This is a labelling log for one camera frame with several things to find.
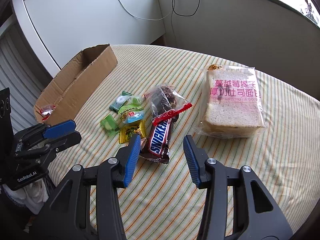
brown cardboard box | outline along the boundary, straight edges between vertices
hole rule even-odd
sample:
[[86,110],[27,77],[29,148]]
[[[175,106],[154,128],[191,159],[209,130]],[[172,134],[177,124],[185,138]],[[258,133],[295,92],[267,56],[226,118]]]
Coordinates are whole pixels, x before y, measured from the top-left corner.
[[45,121],[46,124],[55,125],[74,119],[116,65],[117,59],[109,44],[97,45],[79,52],[41,93],[33,108],[37,121],[44,122],[40,108],[52,104],[56,108]]

white cloth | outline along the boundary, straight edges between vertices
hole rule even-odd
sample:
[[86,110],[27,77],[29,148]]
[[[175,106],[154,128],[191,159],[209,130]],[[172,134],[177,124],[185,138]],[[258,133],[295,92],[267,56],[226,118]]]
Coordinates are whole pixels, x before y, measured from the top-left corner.
[[24,204],[35,215],[40,212],[49,198],[43,179],[38,179],[16,191],[9,189],[6,184],[3,185],[3,188],[10,198],[19,204]]

tablecloth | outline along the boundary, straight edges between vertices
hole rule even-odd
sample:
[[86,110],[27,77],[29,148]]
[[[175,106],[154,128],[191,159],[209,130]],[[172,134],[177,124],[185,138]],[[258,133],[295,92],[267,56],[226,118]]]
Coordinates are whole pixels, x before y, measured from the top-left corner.
[[[198,147],[226,166],[249,165],[266,185],[293,231],[306,220],[320,196],[320,102],[272,76],[256,71],[260,86],[264,132],[253,138],[218,139],[199,136],[192,127],[200,104],[202,69],[210,64],[240,65],[219,57],[151,45],[115,45],[117,67],[77,114],[79,145],[58,154],[50,164],[57,185],[74,164],[99,165],[115,156],[118,135],[108,137],[100,120],[122,90],[142,95],[167,82],[194,105],[180,114],[171,138],[168,165],[139,158],[133,180],[119,189],[119,203],[128,239],[196,239],[206,190],[192,183],[182,141],[193,136]],[[151,127],[145,103],[146,127]],[[91,189],[90,219],[96,226],[95,188]],[[232,232],[232,188],[228,189],[226,234]]]

blue gripper pad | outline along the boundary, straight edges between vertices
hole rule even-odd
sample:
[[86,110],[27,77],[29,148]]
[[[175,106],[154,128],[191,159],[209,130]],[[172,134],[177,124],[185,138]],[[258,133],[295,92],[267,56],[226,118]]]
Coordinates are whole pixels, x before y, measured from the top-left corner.
[[125,165],[125,172],[124,172],[124,180],[123,184],[125,187],[128,187],[129,183],[132,181],[133,173],[136,168],[136,164],[138,161],[140,148],[141,148],[141,139],[140,135],[137,136],[133,135],[130,143],[127,147],[131,148],[131,152],[128,158],[128,161]]
[[43,137],[47,139],[59,138],[69,133],[73,133],[75,128],[75,121],[68,120],[47,128],[43,133]]
[[187,159],[187,164],[189,167],[192,182],[196,184],[196,187],[199,187],[200,185],[199,165],[187,136],[185,136],[183,139],[183,151]]

metal screw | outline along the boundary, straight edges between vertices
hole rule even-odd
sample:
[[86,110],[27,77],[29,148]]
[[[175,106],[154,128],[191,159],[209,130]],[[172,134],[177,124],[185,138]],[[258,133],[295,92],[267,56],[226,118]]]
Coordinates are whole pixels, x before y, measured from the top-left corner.
[[81,170],[81,165],[76,164],[75,166],[72,167],[72,170],[73,170],[73,171],[79,171],[79,170]]
[[108,163],[110,163],[110,164],[115,164],[115,163],[117,163],[117,158],[110,158],[109,160],[108,160]]
[[214,159],[214,158],[209,158],[209,159],[207,159],[207,162],[208,162],[209,164],[216,164],[216,163],[217,163],[216,159]]
[[244,172],[250,172],[251,171],[251,168],[249,166],[243,166],[242,169],[243,169]]

